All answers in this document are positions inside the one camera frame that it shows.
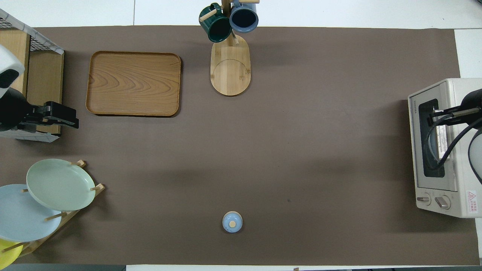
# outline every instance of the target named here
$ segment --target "wooden tray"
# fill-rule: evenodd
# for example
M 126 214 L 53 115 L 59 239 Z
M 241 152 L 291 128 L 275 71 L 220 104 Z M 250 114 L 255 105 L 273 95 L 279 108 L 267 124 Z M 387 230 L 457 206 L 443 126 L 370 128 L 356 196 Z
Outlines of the wooden tray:
M 91 58 L 85 106 L 96 115 L 172 116 L 180 80 L 175 54 L 100 51 Z

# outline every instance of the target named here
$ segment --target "mug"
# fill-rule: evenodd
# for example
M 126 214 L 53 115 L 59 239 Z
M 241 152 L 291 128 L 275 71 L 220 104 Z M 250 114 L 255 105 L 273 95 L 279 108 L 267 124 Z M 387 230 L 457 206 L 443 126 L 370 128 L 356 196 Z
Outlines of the mug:
M 248 33 L 258 26 L 256 4 L 240 3 L 234 0 L 234 7 L 229 18 L 231 27 L 239 33 Z
M 232 28 L 229 24 L 229 19 L 223 15 L 223 10 L 218 3 L 212 3 L 209 7 L 205 7 L 199 17 L 202 17 L 209 12 L 216 10 L 216 14 L 199 22 L 208 34 L 208 38 L 212 42 L 222 42 L 231 34 Z

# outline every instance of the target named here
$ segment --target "light green plate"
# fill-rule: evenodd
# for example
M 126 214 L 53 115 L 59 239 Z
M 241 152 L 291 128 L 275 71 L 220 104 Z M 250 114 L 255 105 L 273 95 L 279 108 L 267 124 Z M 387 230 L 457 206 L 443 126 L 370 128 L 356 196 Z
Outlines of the light green plate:
M 30 195 L 43 206 L 57 211 L 75 211 L 94 200 L 94 181 L 85 170 L 69 161 L 46 159 L 27 172 Z

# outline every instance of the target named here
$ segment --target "blue mug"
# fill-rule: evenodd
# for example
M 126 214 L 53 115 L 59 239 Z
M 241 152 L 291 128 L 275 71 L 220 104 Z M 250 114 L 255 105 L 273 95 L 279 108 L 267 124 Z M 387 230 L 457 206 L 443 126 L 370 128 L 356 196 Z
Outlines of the blue mug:
M 258 26 L 258 15 L 256 14 L 256 4 L 240 3 L 234 0 L 234 7 L 231 10 L 229 23 L 233 30 L 239 33 L 248 33 Z

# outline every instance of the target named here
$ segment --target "wooden dowel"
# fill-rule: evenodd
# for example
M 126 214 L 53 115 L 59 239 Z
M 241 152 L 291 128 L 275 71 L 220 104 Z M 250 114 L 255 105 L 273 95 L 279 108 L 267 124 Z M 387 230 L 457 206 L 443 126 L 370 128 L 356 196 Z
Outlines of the wooden dowel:
M 229 35 L 228 38 L 228 46 L 234 46 L 234 38 L 233 35 Z
M 214 14 L 217 13 L 217 10 L 211 10 L 210 12 L 206 13 L 205 15 L 203 15 L 202 17 L 199 18 L 199 21 L 200 22 L 203 22 L 205 20 L 207 20 L 209 17 L 213 16 Z
M 71 165 L 78 165 L 79 167 L 83 168 L 85 167 L 85 161 L 80 159 L 77 162 L 70 162 Z
M 57 215 L 55 215 L 55 216 L 47 217 L 46 219 L 44 219 L 44 221 L 49 221 L 49 220 L 52 220 L 52 219 L 54 219 L 54 218 L 63 217 L 63 216 L 66 216 L 66 215 L 67 215 L 66 212 L 62 212 L 62 213 L 57 214 Z
M 233 36 L 234 42 L 236 44 L 239 44 L 240 42 L 238 41 L 238 38 L 236 38 L 236 35 L 234 34 L 234 32 L 231 32 L 231 35 Z
M 19 246 L 21 246 L 21 245 L 25 245 L 25 244 L 28 244 L 28 242 L 26 242 L 26 243 L 14 244 L 14 245 L 9 246 L 9 247 L 7 247 L 7 248 L 5 248 L 5 249 L 2 249 L 1 252 L 4 253 L 4 252 L 7 252 L 7 251 L 12 250 L 12 249 L 14 249 L 14 248 L 17 248 L 17 247 L 19 247 Z
M 246 3 L 246 4 L 259 4 L 259 0 L 240 0 L 240 3 Z

